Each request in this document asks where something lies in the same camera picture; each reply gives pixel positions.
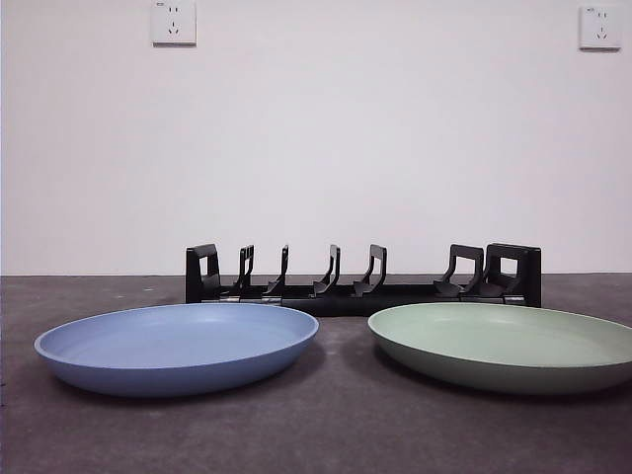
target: white outlet cover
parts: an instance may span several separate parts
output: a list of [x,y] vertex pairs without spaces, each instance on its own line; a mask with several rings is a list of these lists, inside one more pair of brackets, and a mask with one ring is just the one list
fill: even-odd
[[154,0],[151,37],[154,45],[195,45],[197,41],[194,0]]
[[620,49],[621,30],[620,6],[594,5],[580,8],[580,49]]

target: plate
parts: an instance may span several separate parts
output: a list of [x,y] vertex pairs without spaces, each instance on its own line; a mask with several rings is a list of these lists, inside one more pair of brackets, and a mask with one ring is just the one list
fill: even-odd
[[102,314],[43,333],[35,349],[54,374],[126,397],[193,395],[236,387],[290,365],[318,331],[279,306],[202,303]]
[[368,326],[401,363],[484,390],[579,393],[632,378],[632,328],[580,314],[428,303],[379,311]]

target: black dish rack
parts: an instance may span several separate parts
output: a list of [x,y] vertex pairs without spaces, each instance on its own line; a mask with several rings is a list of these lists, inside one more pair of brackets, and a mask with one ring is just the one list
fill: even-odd
[[[478,247],[452,245],[447,272],[435,280],[421,275],[389,275],[386,272],[387,251],[379,245],[370,246],[368,269],[363,276],[341,275],[341,250],[332,245],[329,268],[315,281],[308,276],[286,274],[289,249],[285,246],[281,251],[278,277],[267,283],[254,283],[254,258],[254,246],[242,248],[239,275],[221,277],[214,244],[188,248],[187,303],[274,304],[313,316],[370,316],[393,306],[441,301],[541,306],[541,251],[535,247],[490,244],[484,252]],[[461,277],[454,275],[457,258],[474,261],[474,275],[466,281],[460,281]],[[207,259],[205,275],[200,269],[202,259]],[[501,271],[502,259],[516,261],[515,274],[507,275]],[[375,261],[379,261],[380,269],[374,275]]]

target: blue plate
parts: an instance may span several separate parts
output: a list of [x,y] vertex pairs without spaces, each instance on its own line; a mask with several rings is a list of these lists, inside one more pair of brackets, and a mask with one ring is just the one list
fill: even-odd
[[236,387],[292,362],[318,331],[294,309],[243,303],[130,309],[51,329],[36,351],[57,377],[94,392],[172,397]]

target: gray floor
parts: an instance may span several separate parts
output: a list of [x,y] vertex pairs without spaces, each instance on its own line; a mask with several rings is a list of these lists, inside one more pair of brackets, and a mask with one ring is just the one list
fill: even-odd
[[[3,278],[3,472],[632,472],[632,383],[561,398],[457,388],[392,362],[362,318],[323,319],[270,379],[185,399],[84,392],[33,351],[63,322],[183,296],[181,277]],[[545,307],[628,325],[631,296],[632,275],[543,284]]]

